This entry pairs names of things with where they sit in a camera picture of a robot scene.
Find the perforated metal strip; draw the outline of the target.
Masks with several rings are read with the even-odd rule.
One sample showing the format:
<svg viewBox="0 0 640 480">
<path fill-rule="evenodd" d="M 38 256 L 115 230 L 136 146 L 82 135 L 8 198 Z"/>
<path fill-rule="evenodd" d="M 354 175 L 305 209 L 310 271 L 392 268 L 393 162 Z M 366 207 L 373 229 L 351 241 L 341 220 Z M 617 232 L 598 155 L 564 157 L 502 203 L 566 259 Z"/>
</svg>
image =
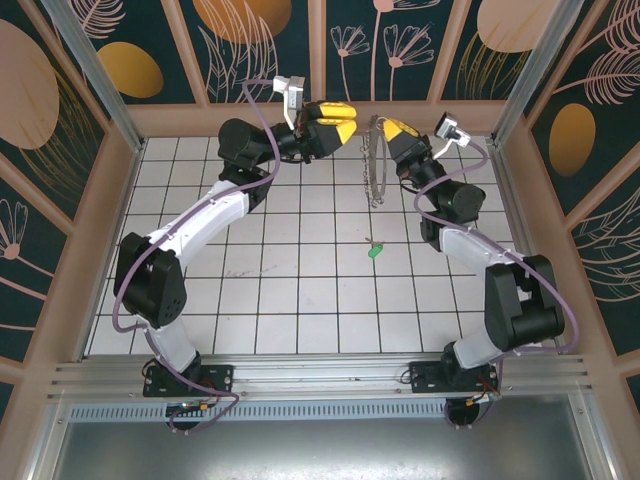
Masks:
<svg viewBox="0 0 640 480">
<path fill-rule="evenodd" d="M 165 416 L 167 403 L 76 404 L 69 413 L 72 423 L 144 423 L 169 420 L 199 422 L 221 413 L 224 403 L 202 417 Z M 378 418 L 438 418 L 445 403 L 437 399 L 345 400 L 345 401 L 241 401 L 222 416 L 224 421 L 356 420 Z"/>
</svg>

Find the grey metal sheet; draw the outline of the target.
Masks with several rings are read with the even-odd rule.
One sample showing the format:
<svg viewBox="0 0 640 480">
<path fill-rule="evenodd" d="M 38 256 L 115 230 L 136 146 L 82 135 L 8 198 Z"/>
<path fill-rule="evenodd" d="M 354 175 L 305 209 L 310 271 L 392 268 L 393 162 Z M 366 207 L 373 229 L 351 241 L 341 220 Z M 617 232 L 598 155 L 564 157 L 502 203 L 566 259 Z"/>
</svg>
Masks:
<svg viewBox="0 0 640 480">
<path fill-rule="evenodd" d="M 570 427 L 455 430 L 438 419 L 74 424 L 54 480 L 604 480 Z"/>
</svg>

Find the aluminium corner post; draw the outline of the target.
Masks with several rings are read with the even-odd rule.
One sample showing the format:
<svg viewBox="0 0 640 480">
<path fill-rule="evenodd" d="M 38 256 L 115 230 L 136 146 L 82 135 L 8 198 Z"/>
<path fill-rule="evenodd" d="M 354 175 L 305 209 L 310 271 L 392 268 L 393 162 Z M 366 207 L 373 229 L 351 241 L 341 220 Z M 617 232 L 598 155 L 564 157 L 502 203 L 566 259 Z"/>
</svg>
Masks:
<svg viewBox="0 0 640 480">
<path fill-rule="evenodd" d="M 124 0 L 38 0 L 127 144 L 139 153 L 142 136 L 93 40 L 107 40 L 126 16 Z"/>
<path fill-rule="evenodd" d="M 585 0 L 559 0 L 532 49 L 491 134 L 492 144 L 501 146 L 510 136 L 516 123 L 551 63 L 557 56 L 566 36 L 575 24 Z"/>
</svg>

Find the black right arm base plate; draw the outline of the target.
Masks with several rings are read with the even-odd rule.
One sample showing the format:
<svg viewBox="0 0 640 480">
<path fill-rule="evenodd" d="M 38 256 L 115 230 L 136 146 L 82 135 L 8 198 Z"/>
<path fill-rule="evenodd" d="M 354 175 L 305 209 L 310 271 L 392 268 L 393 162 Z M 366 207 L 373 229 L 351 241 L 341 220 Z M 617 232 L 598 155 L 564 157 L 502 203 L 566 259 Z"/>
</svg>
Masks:
<svg viewBox="0 0 640 480">
<path fill-rule="evenodd" d="M 466 370 L 441 361 L 416 361 L 409 364 L 409 377 L 413 393 L 477 395 L 499 391 L 497 369 L 490 364 Z"/>
</svg>

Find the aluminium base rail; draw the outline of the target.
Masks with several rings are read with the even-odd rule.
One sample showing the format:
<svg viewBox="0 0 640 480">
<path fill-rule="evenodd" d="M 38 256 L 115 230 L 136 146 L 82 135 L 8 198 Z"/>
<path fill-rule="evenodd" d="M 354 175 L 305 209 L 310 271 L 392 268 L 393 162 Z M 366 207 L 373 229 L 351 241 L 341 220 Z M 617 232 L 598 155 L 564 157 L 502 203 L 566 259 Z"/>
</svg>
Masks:
<svg viewBox="0 0 640 480">
<path fill-rule="evenodd" d="M 436 353 L 205 355 L 205 364 L 234 368 L 233 390 L 246 401 L 407 398 L 401 383 L 414 361 Z M 143 398 L 143 355 L 96 355 L 56 366 L 46 393 L 67 402 L 126 402 Z M 589 392 L 595 382 L 579 355 L 534 354 L 505 360 L 505 396 Z"/>
</svg>

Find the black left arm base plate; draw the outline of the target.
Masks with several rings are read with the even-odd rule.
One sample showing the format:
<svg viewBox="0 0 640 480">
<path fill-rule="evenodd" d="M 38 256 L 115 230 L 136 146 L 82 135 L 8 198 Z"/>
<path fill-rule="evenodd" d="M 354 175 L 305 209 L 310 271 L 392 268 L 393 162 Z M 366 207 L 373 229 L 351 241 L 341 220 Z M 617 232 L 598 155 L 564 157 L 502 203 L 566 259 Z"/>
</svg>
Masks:
<svg viewBox="0 0 640 480">
<path fill-rule="evenodd" d="M 189 367 L 183 376 L 206 389 L 230 392 L 233 385 L 231 365 L 200 365 Z M 157 363 L 148 366 L 144 374 L 142 394 L 147 398 L 197 397 L 205 392 L 185 384 L 164 366 Z"/>
</svg>

